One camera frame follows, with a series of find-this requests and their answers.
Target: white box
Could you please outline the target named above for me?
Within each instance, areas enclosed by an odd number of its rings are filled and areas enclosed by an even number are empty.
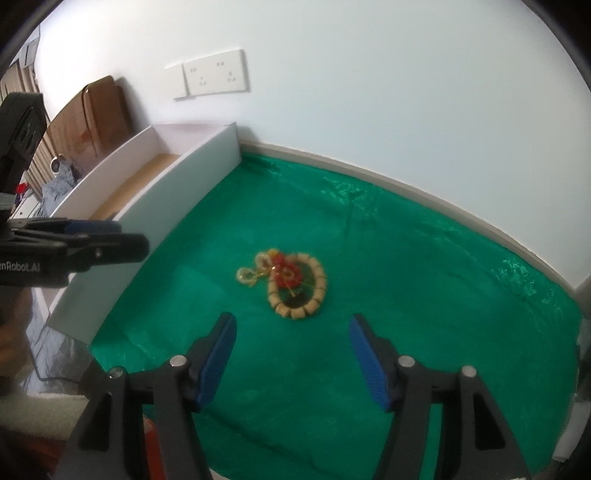
[[[94,168],[52,216],[88,219],[117,188],[159,153],[179,158],[115,216],[124,232],[143,233],[150,253],[240,163],[235,125],[155,124]],[[142,264],[102,265],[72,274],[66,288],[36,288],[47,324],[91,343]]]

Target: black cable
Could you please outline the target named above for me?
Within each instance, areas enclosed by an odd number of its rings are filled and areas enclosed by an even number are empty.
[[[37,368],[37,362],[35,361],[35,355],[33,354],[33,349],[31,348],[31,345],[28,345],[29,348],[29,354],[31,355],[31,362],[33,362],[33,368],[35,369],[35,374],[37,375],[37,378],[42,381],[42,382],[51,382],[54,380],[60,380],[62,382],[68,382],[74,385],[78,385],[80,382],[76,381],[76,380],[72,380],[71,378],[66,378],[66,377],[42,377],[41,374],[39,373],[39,369]]]

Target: green tablecloth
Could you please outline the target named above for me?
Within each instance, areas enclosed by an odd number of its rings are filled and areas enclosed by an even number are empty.
[[[270,247],[321,260],[329,289],[316,316],[282,319],[266,282],[235,280]],[[355,312],[428,367],[474,365],[532,471],[549,460],[573,389],[580,312],[562,288],[439,213],[316,168],[244,155],[146,262],[92,351],[105,368],[152,368],[222,311],[238,339],[195,420],[211,467],[232,480],[371,478],[391,416],[349,346]],[[437,456],[432,412],[422,478]]]

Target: red flower decoration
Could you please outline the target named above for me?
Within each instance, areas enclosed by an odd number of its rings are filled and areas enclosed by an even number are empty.
[[[271,275],[277,283],[279,288],[297,288],[301,285],[303,275],[300,267],[295,263],[285,260],[283,252],[277,252],[271,258],[273,267],[271,268]]]

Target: electrical outlet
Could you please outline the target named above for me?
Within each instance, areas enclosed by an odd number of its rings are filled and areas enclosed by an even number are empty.
[[[210,55],[184,64],[189,95],[243,92],[246,90],[246,68],[242,50]]]
[[[208,93],[214,93],[212,72],[209,72],[206,68],[207,63],[203,60],[204,59],[191,60],[184,64],[189,95],[207,95]]]

